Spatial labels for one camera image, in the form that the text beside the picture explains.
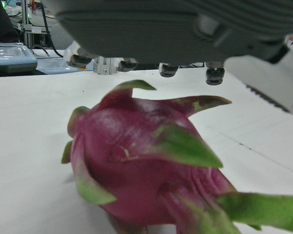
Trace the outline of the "white grey left robot hand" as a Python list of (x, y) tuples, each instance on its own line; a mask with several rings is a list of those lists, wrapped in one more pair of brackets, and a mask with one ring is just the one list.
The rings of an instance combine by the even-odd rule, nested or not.
[(247, 86), (293, 114), (293, 0), (46, 0), (44, 5), (77, 42), (81, 56), (159, 64), (171, 77), (178, 66), (205, 62), (207, 83), (218, 85), (224, 62), (250, 56), (281, 75), (240, 76)]

